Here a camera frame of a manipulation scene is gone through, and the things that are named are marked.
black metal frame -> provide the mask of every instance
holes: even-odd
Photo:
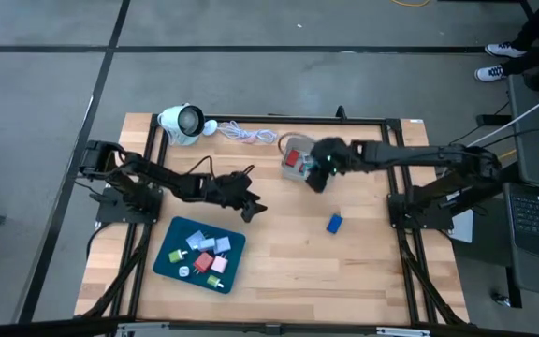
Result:
[[[335,117],[287,117],[287,116],[227,116],[227,115],[211,115],[207,116],[208,119],[213,119],[218,122],[227,122],[227,121],[236,121],[237,123],[260,123],[260,124],[306,124],[306,125],[367,125],[367,126],[377,126],[380,127],[380,131],[382,134],[382,138],[384,142],[389,143],[390,142],[390,132],[394,133],[395,139],[400,146],[404,146],[404,140],[402,136],[402,128],[401,128],[401,121],[398,119],[375,119],[375,118],[348,118],[346,114],[344,113],[344,110],[342,107],[339,107],[337,110]],[[156,134],[156,128],[157,125],[157,115],[153,114],[149,129],[149,134],[147,137],[147,143],[145,145],[145,154],[146,157],[151,156],[151,148],[154,144],[154,137]],[[162,133],[162,139],[159,146],[159,154],[157,157],[157,163],[160,165],[163,165],[165,163],[166,153],[168,151],[168,135],[166,133]],[[409,173],[409,169],[407,167],[402,167],[402,173],[403,173],[403,186],[405,190],[409,189],[411,187],[411,175]],[[396,181],[396,176],[394,174],[394,169],[390,168],[387,171],[388,175],[388,182],[390,187],[390,193],[398,193],[398,183]],[[397,231],[397,241],[400,247],[400,254],[401,254],[401,268],[402,268],[402,276],[404,280],[404,287],[405,287],[405,295],[407,298],[407,306],[409,311],[409,317],[410,317],[410,323],[411,325],[415,325],[417,323],[420,323],[419,320],[419,312],[417,308],[417,302],[415,298],[415,290],[414,290],[414,282],[413,282],[413,275],[415,273],[415,276],[419,280],[428,280],[429,282],[429,275],[428,275],[428,266],[425,258],[425,251],[423,242],[421,239],[421,233],[419,230],[415,229],[413,231],[413,238],[414,238],[414,244],[415,244],[415,253],[417,256],[417,266],[415,267],[415,262],[412,261],[409,262],[409,254],[410,251],[408,251],[408,243],[406,239],[406,233],[404,229],[400,226],[398,226],[397,229],[393,229]],[[130,228],[129,228],[129,236],[126,238],[126,241],[124,243],[124,250],[123,250],[123,261],[124,256],[126,254],[129,254],[132,250],[132,245],[134,244],[134,234],[130,236]],[[148,248],[149,240],[151,231],[150,230],[143,230],[143,236],[144,242],[146,244],[145,250]],[[143,255],[142,260],[138,263],[136,267],[136,273],[134,278],[134,284],[131,292],[131,298],[130,298],[130,304],[128,308],[128,316],[130,317],[136,317],[137,310],[138,310],[138,299],[140,294],[140,288],[142,285],[142,278],[143,278],[143,272],[144,272],[144,259],[146,258],[146,254]],[[428,322],[432,324],[437,324],[437,316],[435,311],[435,305],[432,301],[432,299],[429,296],[429,293],[435,293],[438,294],[435,287],[433,287],[431,284],[428,285],[428,287],[424,288],[424,300],[426,303],[426,310],[427,310],[427,317]],[[111,315],[117,315],[119,314],[119,301],[121,300],[123,294],[117,294],[115,302],[112,304],[112,312]],[[230,328],[231,330],[239,330],[239,331],[247,331],[245,327],[251,326],[246,325],[242,323],[233,323],[230,325],[229,323],[218,323],[218,322],[190,322],[190,327],[197,327],[201,330],[224,330]],[[284,333],[284,326],[288,327],[298,327],[297,330],[301,332],[314,332],[317,331],[316,324],[310,324],[310,325],[292,325],[292,324],[253,324],[253,326],[256,327],[264,327],[264,331],[267,334],[276,334],[276,332]],[[340,332],[356,332],[356,333],[367,333],[367,331],[374,331],[375,326],[355,326],[356,328],[353,329],[350,326],[339,326],[334,325],[331,326],[330,331],[340,331]]]
[[[76,143],[74,146],[73,154],[71,156],[70,163],[67,167],[66,174],[63,179],[62,186],[58,192],[55,207],[51,211],[50,218],[45,230],[45,236],[42,243],[39,246],[38,250],[38,260],[34,265],[33,269],[29,273],[29,279],[25,287],[25,294],[21,297],[21,302],[19,303],[18,308],[18,322],[19,323],[29,323],[33,320],[35,309],[38,303],[41,289],[45,282],[45,277],[49,269],[52,255],[55,249],[55,244],[59,237],[61,226],[63,224],[64,217],[66,215],[67,206],[69,199],[73,190],[73,182],[78,173],[78,161],[80,154],[84,151],[86,141],[89,137],[91,128],[95,120],[95,114],[101,100],[103,89],[109,74],[111,67],[111,62],[115,53],[140,53],[140,52],[150,52],[150,53],[175,53],[175,52],[355,52],[355,53],[481,53],[484,52],[481,47],[475,46],[449,46],[449,47],[440,47],[440,46],[118,46],[118,41],[120,38],[120,33],[124,27],[124,22],[126,15],[130,6],[131,0],[122,0],[120,10],[116,23],[114,24],[109,43],[107,45],[0,45],[0,52],[30,52],[30,53],[104,53],[104,58],[99,69],[95,87],[92,92],[92,99],[89,103],[87,110],[85,112],[84,121],[80,132],[77,136]],[[530,14],[531,9],[526,0],[518,0],[522,5],[526,14]],[[274,117],[249,117],[249,116],[240,116],[238,118],[242,123],[246,122],[256,122],[256,123],[276,123]],[[282,119],[286,121],[285,123],[295,123],[295,124],[347,124],[347,125],[363,125],[371,120],[358,120],[358,119],[346,119],[346,118],[297,118],[297,117],[284,117]],[[390,121],[396,126],[398,120],[381,120],[381,121]],[[379,122],[380,126],[383,128],[383,131],[386,130],[388,122]],[[403,145],[402,139],[397,138],[397,143]],[[408,175],[408,169],[402,168],[403,172],[403,182],[405,186],[410,183],[410,176]],[[136,224],[128,225],[127,239],[126,242],[130,243],[129,246],[126,246],[123,251],[122,262],[129,257],[130,250],[134,244],[134,236],[136,233]],[[398,232],[400,240],[405,239],[404,232]],[[416,231],[413,233],[415,247],[422,247],[421,234]],[[425,254],[420,250],[417,251],[417,259],[422,269],[427,272],[425,268]],[[142,267],[137,268],[137,274],[142,274]],[[403,263],[403,276],[405,281],[411,280],[411,274],[407,268],[404,267]],[[413,292],[413,283],[409,282],[409,285],[406,287],[407,294],[413,294],[411,299],[410,297],[410,313],[412,312],[411,304],[415,304],[415,313],[416,313],[416,302],[415,302],[415,293]],[[122,299],[122,292],[114,299],[114,302],[111,305],[111,311],[116,313],[119,311],[120,302]],[[136,312],[137,305],[132,304],[132,311]],[[428,318],[429,321],[433,321],[433,306],[426,303],[428,309]]]
[[[134,317],[94,317],[80,320],[59,320],[49,322],[36,322],[30,324],[4,325],[0,326],[0,336],[31,336],[31,337],[75,337],[94,336],[103,333],[125,332],[132,333],[138,327],[129,327],[127,324],[134,323]],[[147,329],[157,328],[160,330],[213,330],[213,331],[237,331],[237,332],[258,332],[268,335],[280,335],[284,333],[351,333],[363,335],[383,334],[386,336],[427,336],[427,333],[411,334],[408,327],[393,326],[373,326],[373,325],[338,325],[338,324],[260,324],[260,323],[238,323],[238,322],[191,322],[191,321],[166,321],[141,320],[139,323],[147,326]],[[499,336],[499,337],[538,337],[533,333],[510,332],[490,329],[480,329],[470,325],[443,325],[433,323],[417,323],[412,326],[413,330],[428,331],[433,337],[472,337],[472,336]]]

gray floor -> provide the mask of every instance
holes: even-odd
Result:
[[[120,4],[0,0],[0,44],[106,45]],[[120,44],[472,46],[512,38],[524,20],[518,5],[435,0],[423,8],[387,0],[133,0]],[[0,324],[14,317],[101,60],[0,54],[0,213],[8,219],[0,227]],[[188,101],[208,114],[331,116],[344,105],[350,116],[424,119],[430,142],[445,143],[506,102],[504,83],[473,79],[477,67],[496,63],[486,55],[117,54],[91,139],[116,140],[126,112]],[[76,190],[37,320],[71,317],[95,212]],[[459,272],[474,323],[539,332],[538,294],[523,292],[523,310],[505,309],[488,297],[492,288],[504,291],[502,269],[460,258]]]

white sneaker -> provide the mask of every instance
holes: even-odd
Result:
[[[511,58],[518,58],[526,53],[526,51],[516,50],[511,47],[511,42],[489,44],[486,46],[486,52],[492,56],[506,56]]]
[[[475,79],[478,81],[498,81],[506,78],[503,66],[489,66],[475,70]]]

wooden tabletop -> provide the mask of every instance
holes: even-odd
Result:
[[[120,143],[143,152],[151,114],[128,113]],[[242,124],[245,129],[269,128],[279,134],[298,131],[315,139],[342,137],[381,139],[378,126]],[[426,145],[423,122],[403,120],[406,145]],[[157,157],[158,129],[152,158]],[[153,227],[142,281],[138,317],[168,320],[409,324],[401,257],[386,209],[385,171],[337,176],[323,194],[304,182],[284,179],[276,144],[243,144],[216,133],[189,147],[168,147],[165,166],[187,171],[212,155],[216,175],[243,170],[250,164],[250,190],[269,207],[250,224],[240,212],[203,203],[183,203],[168,191]],[[209,171],[208,164],[196,171]],[[411,168],[414,184],[435,179],[433,168]],[[399,174],[399,186],[402,179]],[[337,234],[326,231],[329,217],[344,221]],[[174,216],[242,233],[246,245],[232,291],[219,294],[153,272],[153,262]],[[114,224],[94,240],[87,262],[76,314],[90,309],[117,275],[126,224]],[[455,256],[442,234],[422,231],[430,279],[457,315],[467,319]],[[132,289],[128,280],[121,313],[127,312]],[[421,287],[415,280],[420,316],[425,319]]]

red object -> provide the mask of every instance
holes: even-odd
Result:
[[[209,270],[212,262],[213,262],[213,257],[211,257],[211,255],[207,253],[202,253],[200,256],[198,256],[195,263],[193,263],[193,266],[195,266],[195,268],[198,271],[205,272]]]
[[[297,164],[297,160],[299,160],[299,151],[297,150],[290,150],[288,153],[288,157],[286,158],[286,164],[293,168],[295,164]]]

